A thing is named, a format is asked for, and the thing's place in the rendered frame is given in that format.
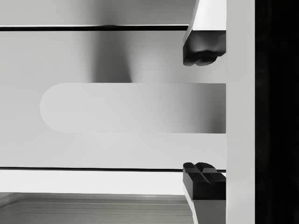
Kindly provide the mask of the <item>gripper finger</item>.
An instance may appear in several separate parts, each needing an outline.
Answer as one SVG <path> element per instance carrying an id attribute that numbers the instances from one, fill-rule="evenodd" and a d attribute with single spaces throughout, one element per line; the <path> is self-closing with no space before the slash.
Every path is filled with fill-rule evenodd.
<path id="1" fill-rule="evenodd" d="M 183 164 L 183 190 L 194 224 L 226 224 L 226 177 L 208 163 Z"/>
<path id="2" fill-rule="evenodd" d="M 226 0 L 196 0 L 183 38 L 183 65 L 207 66 L 226 53 Z"/>

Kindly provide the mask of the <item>white drawer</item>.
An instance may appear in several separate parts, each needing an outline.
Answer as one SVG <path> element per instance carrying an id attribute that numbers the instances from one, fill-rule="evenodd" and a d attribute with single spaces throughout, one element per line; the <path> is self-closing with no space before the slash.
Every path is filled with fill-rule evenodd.
<path id="1" fill-rule="evenodd" d="M 0 32 L 0 167 L 226 167 L 227 56 L 183 32 Z"/>

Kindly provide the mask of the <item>white cabinet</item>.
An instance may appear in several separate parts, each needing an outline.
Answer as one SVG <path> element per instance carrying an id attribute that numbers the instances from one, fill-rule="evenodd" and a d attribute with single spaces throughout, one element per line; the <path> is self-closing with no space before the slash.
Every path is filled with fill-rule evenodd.
<path id="1" fill-rule="evenodd" d="M 0 32 L 179 31 L 185 35 L 195 2 L 0 0 Z M 183 165 L 0 167 L 0 224 L 194 224 L 183 187 Z"/>

